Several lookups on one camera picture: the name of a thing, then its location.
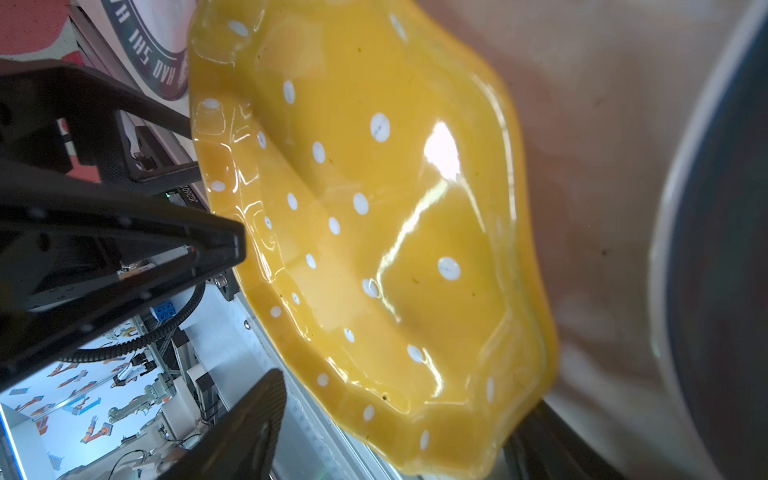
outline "yellow ceramic plate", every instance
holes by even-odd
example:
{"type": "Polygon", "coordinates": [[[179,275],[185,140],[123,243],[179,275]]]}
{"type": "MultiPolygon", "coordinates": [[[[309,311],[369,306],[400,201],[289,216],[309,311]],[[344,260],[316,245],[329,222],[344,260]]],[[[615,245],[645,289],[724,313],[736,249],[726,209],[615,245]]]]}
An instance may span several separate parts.
{"type": "Polygon", "coordinates": [[[409,0],[201,0],[189,69],[286,364],[404,473],[488,473],[557,369],[500,81],[409,0]]]}

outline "beige surface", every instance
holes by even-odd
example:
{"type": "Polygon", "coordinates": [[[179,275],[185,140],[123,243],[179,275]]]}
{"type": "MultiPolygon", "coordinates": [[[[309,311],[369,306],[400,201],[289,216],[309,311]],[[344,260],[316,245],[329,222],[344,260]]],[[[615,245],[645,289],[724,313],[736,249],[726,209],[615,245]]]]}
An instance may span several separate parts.
{"type": "Polygon", "coordinates": [[[419,0],[505,80],[561,337],[548,401],[630,478],[705,478],[648,342],[664,176],[741,0],[419,0]]]}

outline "white polka dot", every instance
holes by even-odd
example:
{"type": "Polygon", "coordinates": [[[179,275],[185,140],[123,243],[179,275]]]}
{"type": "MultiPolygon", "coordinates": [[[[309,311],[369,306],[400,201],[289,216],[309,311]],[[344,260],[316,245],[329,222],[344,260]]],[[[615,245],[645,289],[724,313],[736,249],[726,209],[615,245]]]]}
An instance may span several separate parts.
{"type": "Polygon", "coordinates": [[[358,214],[365,215],[368,213],[368,199],[365,195],[355,194],[355,197],[352,198],[352,203],[358,214]]]}
{"type": "Polygon", "coordinates": [[[330,227],[334,235],[341,233],[341,225],[339,225],[339,221],[335,217],[328,219],[328,227],[330,227]]]}
{"type": "Polygon", "coordinates": [[[296,90],[293,89],[293,82],[291,80],[286,80],[283,84],[283,95],[285,95],[286,101],[291,105],[296,101],[296,90]]]}
{"type": "Polygon", "coordinates": [[[376,413],[376,409],[373,405],[368,405],[365,410],[362,411],[362,419],[366,422],[370,422],[373,419],[373,415],[376,413]]]}
{"type": "Polygon", "coordinates": [[[383,113],[373,115],[371,118],[371,135],[379,142],[386,142],[389,138],[389,119],[383,113]]]}
{"type": "Polygon", "coordinates": [[[247,37],[248,36],[248,28],[243,25],[242,23],[238,22],[237,20],[229,20],[227,25],[230,26],[230,29],[240,35],[241,37],[247,37]]]}
{"type": "Polygon", "coordinates": [[[214,110],[216,108],[219,108],[221,104],[216,98],[206,98],[205,100],[203,100],[203,106],[205,108],[210,108],[211,110],[214,110]]]}
{"type": "Polygon", "coordinates": [[[462,275],[462,268],[451,257],[443,257],[438,260],[437,270],[446,280],[458,280],[462,275]]]}
{"type": "Polygon", "coordinates": [[[323,144],[316,141],[314,145],[312,145],[312,156],[315,157],[315,162],[318,164],[326,161],[326,149],[323,148],[323,144]]]}
{"type": "Polygon", "coordinates": [[[366,278],[362,281],[362,289],[372,298],[379,296],[379,288],[376,285],[376,281],[372,278],[366,278]]]}
{"type": "Polygon", "coordinates": [[[424,363],[424,356],[422,355],[422,351],[419,350],[418,347],[415,347],[413,345],[408,345],[408,354],[411,356],[414,362],[424,363]]]}
{"type": "Polygon", "coordinates": [[[493,390],[495,385],[493,379],[488,379],[488,384],[485,385],[485,398],[488,399],[488,403],[493,402],[493,390]]]}
{"type": "Polygon", "coordinates": [[[291,210],[299,208],[299,202],[296,200],[296,196],[293,194],[288,194],[288,206],[291,210]]]}
{"type": "Polygon", "coordinates": [[[400,36],[400,38],[403,39],[403,41],[408,41],[408,36],[406,36],[406,30],[402,27],[400,24],[400,20],[397,19],[394,13],[389,14],[389,21],[392,23],[392,26],[395,27],[395,31],[397,31],[397,35],[400,36]]]}
{"type": "Polygon", "coordinates": [[[427,445],[429,445],[429,430],[425,430],[422,433],[422,439],[419,441],[419,446],[422,447],[422,450],[426,450],[427,445]]]}

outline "circular logo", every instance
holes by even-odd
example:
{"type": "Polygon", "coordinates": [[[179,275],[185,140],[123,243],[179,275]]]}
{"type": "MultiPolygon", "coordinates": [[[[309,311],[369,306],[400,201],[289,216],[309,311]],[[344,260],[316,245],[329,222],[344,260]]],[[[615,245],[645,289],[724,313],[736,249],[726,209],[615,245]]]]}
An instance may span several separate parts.
{"type": "Polygon", "coordinates": [[[125,54],[164,100],[187,93],[187,27],[194,0],[101,0],[125,54]]]}

